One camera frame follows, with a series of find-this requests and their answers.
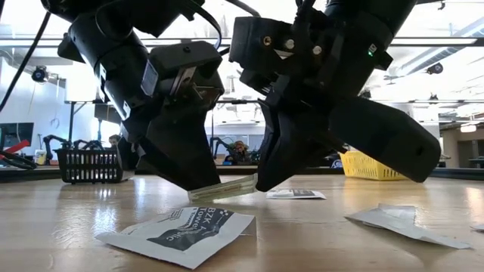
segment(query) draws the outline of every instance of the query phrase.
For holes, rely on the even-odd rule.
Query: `wooden table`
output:
[[[215,201],[210,205],[256,215],[257,233],[237,238],[198,270],[484,270],[484,234],[470,229],[484,223],[483,182],[299,176],[281,187],[320,190],[327,200],[268,200],[255,193]],[[417,206],[416,224],[474,249],[418,242],[343,217],[380,202]],[[186,192],[153,176],[115,185],[0,184],[0,271],[185,271],[106,246],[94,236],[189,205]]]

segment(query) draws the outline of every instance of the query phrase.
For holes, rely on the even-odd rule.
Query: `ceiling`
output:
[[[291,22],[295,15],[294,0],[243,0],[256,9],[263,17]],[[316,1],[315,7],[324,7],[325,0]],[[247,16],[243,11],[223,0],[206,0],[204,5],[216,19],[225,23],[224,37],[231,37],[231,25],[235,17]],[[412,11],[397,37],[484,37],[484,0],[482,1],[447,1],[443,10],[440,3],[418,5]],[[44,11],[40,0],[6,0],[2,25],[0,26],[0,41],[2,39],[31,39],[38,27]],[[44,38],[60,38],[69,27],[68,22],[58,17],[52,17],[45,31]],[[141,38],[153,38],[144,33],[138,33]],[[162,38],[206,38],[213,37],[210,25],[196,17],[194,22],[188,22],[180,17],[162,34]],[[20,61],[25,49],[17,48],[13,52],[15,59]],[[484,99],[484,48],[390,48],[389,54],[394,61],[388,71],[375,71],[366,84],[371,90],[372,98],[378,100],[426,100],[431,94],[437,94],[439,99]],[[50,71],[62,74],[65,65],[70,64],[57,58],[55,48],[38,49],[30,65],[46,63]],[[440,62],[444,71],[439,75],[428,75],[424,70]],[[221,77],[229,81],[229,77],[238,77],[237,64],[224,63],[220,69]],[[257,97],[256,92],[234,80],[226,86],[227,97],[241,99],[242,97]],[[449,116],[473,115],[484,112],[481,104],[446,104],[438,107],[441,114]]]

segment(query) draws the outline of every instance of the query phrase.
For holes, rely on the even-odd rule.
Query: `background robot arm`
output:
[[[123,119],[121,162],[135,143],[138,167],[186,190],[219,183],[203,124],[223,93],[221,54],[205,42],[148,53],[132,31],[158,36],[180,14],[206,15],[203,0],[42,3],[72,23],[59,55],[91,65]],[[296,3],[293,24],[235,20],[230,61],[266,96],[257,189],[270,190],[315,156],[345,152],[344,142],[423,181],[439,160],[438,141],[404,113],[357,97],[372,71],[392,62],[386,49],[417,1],[331,0],[324,13],[315,0]]]

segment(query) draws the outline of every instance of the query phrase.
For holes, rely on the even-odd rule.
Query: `yellow plastic basket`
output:
[[[360,151],[348,151],[340,154],[345,176],[349,178],[367,178],[377,181],[400,181],[407,179]]]

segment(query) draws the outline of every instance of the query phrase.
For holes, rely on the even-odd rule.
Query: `screw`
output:
[[[294,40],[293,39],[288,39],[286,41],[286,43],[284,44],[284,46],[287,48],[287,49],[293,49],[294,48]]]
[[[322,51],[323,51],[323,48],[321,48],[321,46],[319,46],[319,45],[316,45],[312,49],[312,53],[315,54],[315,55],[319,55]]]
[[[271,45],[271,43],[272,43],[272,39],[271,39],[271,37],[266,36],[266,37],[264,37],[263,42],[264,42],[264,45],[265,45],[265,46],[269,46],[269,45]]]

